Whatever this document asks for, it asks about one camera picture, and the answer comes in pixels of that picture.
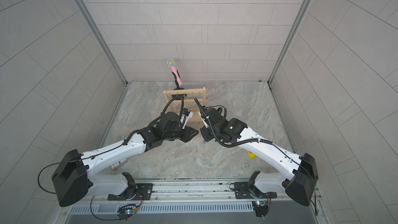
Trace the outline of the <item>wooden jewelry display stand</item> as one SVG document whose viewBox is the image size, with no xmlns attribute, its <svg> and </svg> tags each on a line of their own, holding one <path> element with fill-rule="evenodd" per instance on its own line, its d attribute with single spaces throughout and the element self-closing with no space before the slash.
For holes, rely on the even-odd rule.
<svg viewBox="0 0 398 224">
<path fill-rule="evenodd" d="M 192 118 L 188 123 L 201 122 L 202 119 L 199 115 L 199 108 L 194 101 L 197 98 L 202 106 L 206 104 L 206 88 L 197 89 L 179 89 L 179 90 L 163 90 L 166 102 L 170 101 L 173 96 L 182 95 L 184 97 L 184 108 L 193 112 Z"/>
</svg>

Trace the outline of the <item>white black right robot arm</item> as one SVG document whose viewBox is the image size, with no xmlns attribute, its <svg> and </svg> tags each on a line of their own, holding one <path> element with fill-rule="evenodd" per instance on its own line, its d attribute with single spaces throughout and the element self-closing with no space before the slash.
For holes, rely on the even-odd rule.
<svg viewBox="0 0 398 224">
<path fill-rule="evenodd" d="M 284 191 L 290 199 L 303 206 L 316 206 L 316 184 L 318 172 L 315 158 L 308 153 L 303 156 L 289 152 L 265 139 L 246 123 L 232 118 L 213 107 L 203 106 L 198 99 L 199 114 L 204 123 L 201 128 L 203 139 L 215 140 L 225 148 L 239 147 L 255 154 L 279 173 L 280 177 L 273 183 L 265 181 L 265 175 L 253 172 L 248 183 L 247 192 L 255 199 L 267 197 L 266 205 L 271 203 L 271 193 Z"/>
</svg>

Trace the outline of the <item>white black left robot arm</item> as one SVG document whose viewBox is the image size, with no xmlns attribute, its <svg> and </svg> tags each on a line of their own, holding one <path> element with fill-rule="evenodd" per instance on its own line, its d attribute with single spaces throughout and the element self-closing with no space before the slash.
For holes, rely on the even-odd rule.
<svg viewBox="0 0 398 224">
<path fill-rule="evenodd" d="M 193 112 L 181 107 L 180 113 L 164 109 L 160 116 L 146 127 L 132 131 L 129 136 L 115 144 L 80 153 L 74 149 L 67 152 L 51 180 L 59 205 L 67 207 L 88 196 L 108 195 L 109 200 L 130 200 L 137 197 L 138 186 L 132 175 L 99 175 L 105 168 L 134 155 L 162 145 L 163 141 L 191 141 L 198 131 L 187 125 Z"/>
</svg>

